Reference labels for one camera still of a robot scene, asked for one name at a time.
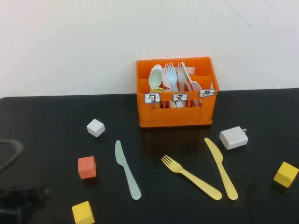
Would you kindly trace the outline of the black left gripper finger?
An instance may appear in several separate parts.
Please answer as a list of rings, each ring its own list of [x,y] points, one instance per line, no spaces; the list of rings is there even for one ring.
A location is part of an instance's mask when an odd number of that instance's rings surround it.
[[[46,186],[26,189],[26,197],[31,201],[46,201],[50,197],[50,190]]]

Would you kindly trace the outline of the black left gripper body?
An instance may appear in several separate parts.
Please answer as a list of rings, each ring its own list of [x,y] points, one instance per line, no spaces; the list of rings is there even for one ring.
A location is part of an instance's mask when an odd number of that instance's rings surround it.
[[[0,189],[0,223],[26,224],[25,197],[29,188]]]

